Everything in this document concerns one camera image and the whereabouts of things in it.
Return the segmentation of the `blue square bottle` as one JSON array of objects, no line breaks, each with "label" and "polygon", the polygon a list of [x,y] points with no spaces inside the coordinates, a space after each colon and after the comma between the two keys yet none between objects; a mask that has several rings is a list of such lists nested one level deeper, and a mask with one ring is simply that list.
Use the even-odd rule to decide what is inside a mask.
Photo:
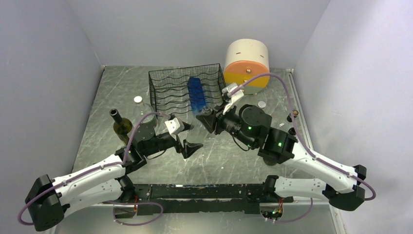
[{"label": "blue square bottle", "polygon": [[190,77],[187,82],[187,89],[191,110],[196,115],[200,113],[206,105],[206,98],[200,79],[197,77]]}]

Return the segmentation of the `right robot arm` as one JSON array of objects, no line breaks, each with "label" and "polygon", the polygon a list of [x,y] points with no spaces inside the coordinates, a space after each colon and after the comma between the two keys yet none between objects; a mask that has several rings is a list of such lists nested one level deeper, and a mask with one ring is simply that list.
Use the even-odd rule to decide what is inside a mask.
[{"label": "right robot arm", "polygon": [[285,164],[302,170],[311,179],[285,178],[269,175],[264,182],[263,196],[269,202],[293,196],[316,198],[340,210],[354,211],[367,201],[361,183],[366,178],[362,165],[337,163],[305,145],[285,131],[271,127],[272,117],[254,105],[232,108],[224,113],[222,106],[207,109],[196,116],[209,133],[229,133],[269,164]]}]

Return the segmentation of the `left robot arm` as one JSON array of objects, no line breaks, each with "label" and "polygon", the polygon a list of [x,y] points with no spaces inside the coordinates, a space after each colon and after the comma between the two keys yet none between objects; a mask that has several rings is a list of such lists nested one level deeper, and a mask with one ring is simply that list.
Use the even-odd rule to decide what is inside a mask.
[{"label": "left robot arm", "polygon": [[[138,131],[147,127],[143,121],[147,117],[166,118],[167,132],[144,140],[143,146],[134,141]],[[48,175],[38,177],[25,199],[25,206],[19,211],[18,222],[34,226],[37,232],[52,229],[72,213],[101,202],[120,200],[124,204],[133,200],[134,186],[128,174],[147,163],[147,156],[175,148],[184,158],[189,158],[200,149],[201,143],[181,141],[179,133],[193,127],[174,115],[149,112],[141,116],[131,131],[130,138],[119,154],[112,154],[102,161],[75,173],[50,178]]]}]

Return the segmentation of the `clear glass bottle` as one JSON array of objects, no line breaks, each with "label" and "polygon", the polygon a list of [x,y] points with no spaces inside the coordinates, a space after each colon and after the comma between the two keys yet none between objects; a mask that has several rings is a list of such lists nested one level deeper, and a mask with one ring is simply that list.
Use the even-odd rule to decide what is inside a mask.
[{"label": "clear glass bottle", "polygon": [[212,112],[212,108],[204,106],[202,110],[194,114],[194,118],[191,122],[191,129],[187,133],[187,142],[190,145],[203,144],[207,135],[209,134],[203,124],[196,118],[199,115],[209,115]]}]

